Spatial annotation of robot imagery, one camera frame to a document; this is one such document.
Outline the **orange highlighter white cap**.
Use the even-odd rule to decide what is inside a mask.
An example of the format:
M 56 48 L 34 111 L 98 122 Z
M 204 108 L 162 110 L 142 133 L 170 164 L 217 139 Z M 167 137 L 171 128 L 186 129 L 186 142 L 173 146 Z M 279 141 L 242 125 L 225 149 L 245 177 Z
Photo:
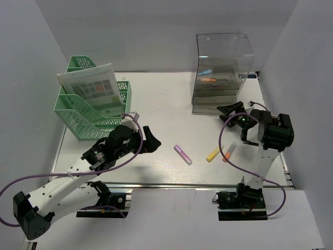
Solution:
M 231 145 L 229 146 L 229 148 L 227 149 L 227 151 L 224 153 L 224 157 L 223 157 L 223 162 L 227 162 L 228 160 L 230 160 L 234 150 L 237 147 L 237 142 L 232 142 Z

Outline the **blue highlighter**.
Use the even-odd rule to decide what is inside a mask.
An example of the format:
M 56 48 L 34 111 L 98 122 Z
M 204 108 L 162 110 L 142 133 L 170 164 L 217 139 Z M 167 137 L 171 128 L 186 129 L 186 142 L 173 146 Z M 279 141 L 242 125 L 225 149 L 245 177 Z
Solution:
M 209 75 L 211 73 L 212 73 L 212 70 L 209 69 L 209 70 L 205 70 L 203 72 L 198 73 L 197 76 L 206 76 L 206 75 Z

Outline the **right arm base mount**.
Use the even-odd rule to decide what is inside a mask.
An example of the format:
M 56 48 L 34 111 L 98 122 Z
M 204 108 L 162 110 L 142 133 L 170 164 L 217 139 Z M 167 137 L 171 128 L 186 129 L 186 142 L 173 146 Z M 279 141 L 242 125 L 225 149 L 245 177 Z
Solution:
M 219 221 L 267 220 L 263 194 L 258 199 L 240 200 L 236 192 L 217 192 L 212 203 L 217 204 Z

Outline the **yellow highlighter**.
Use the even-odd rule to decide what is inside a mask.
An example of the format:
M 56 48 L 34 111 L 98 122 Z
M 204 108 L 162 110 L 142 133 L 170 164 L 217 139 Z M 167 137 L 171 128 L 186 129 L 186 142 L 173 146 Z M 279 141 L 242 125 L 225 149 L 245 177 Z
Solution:
M 211 162 L 220 153 L 220 148 L 216 147 L 207 157 L 206 161 Z

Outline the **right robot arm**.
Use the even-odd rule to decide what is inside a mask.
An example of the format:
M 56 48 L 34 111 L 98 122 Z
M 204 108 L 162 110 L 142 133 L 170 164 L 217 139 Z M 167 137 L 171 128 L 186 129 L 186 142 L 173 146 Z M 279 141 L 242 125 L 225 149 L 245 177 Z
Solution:
M 235 202 L 242 208 L 256 202 L 261 194 L 269 169 L 277 156 L 290 147 L 294 130 L 288 114 L 273 116 L 270 111 L 252 109 L 246 112 L 243 102 L 218 106 L 220 119 L 228 127 L 241 128 L 240 140 L 258 148 L 250 170 L 237 184 Z

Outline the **document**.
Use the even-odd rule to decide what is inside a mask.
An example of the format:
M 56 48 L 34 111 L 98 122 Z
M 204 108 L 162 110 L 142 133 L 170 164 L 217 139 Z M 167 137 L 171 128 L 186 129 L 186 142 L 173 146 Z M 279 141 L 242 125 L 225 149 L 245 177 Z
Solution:
M 57 79 L 68 94 L 78 95 L 95 110 L 105 111 L 109 116 L 124 105 L 112 64 L 59 73 Z

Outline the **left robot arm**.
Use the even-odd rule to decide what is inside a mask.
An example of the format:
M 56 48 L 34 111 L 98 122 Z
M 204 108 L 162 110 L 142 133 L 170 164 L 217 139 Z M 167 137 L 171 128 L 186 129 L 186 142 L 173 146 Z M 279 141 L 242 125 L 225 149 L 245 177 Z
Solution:
M 155 152 L 161 142 L 148 126 L 143 131 L 145 140 L 138 131 L 119 125 L 83 153 L 64 177 L 54 178 L 28 194 L 17 193 L 13 213 L 26 238 L 37 239 L 54 222 L 82 208 L 113 208 L 117 199 L 103 182 L 93 179 L 127 154 Z

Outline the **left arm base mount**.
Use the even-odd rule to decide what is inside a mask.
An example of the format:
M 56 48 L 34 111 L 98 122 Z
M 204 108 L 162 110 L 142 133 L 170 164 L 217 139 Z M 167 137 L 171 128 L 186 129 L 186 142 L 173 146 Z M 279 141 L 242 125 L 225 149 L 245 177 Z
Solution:
M 110 200 L 105 207 L 99 206 L 96 209 L 79 210 L 76 212 L 77 218 L 119 218 L 124 219 L 129 213 L 132 193 L 111 191 Z

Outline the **purple highlighter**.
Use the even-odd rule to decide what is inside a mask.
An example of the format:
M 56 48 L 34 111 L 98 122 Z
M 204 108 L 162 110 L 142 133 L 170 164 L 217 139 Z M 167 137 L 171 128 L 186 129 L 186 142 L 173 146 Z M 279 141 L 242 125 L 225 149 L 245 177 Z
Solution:
M 188 155 L 181 149 L 179 145 L 174 145 L 173 148 L 187 165 L 190 166 L 193 163 L 193 161 L 188 157 Z

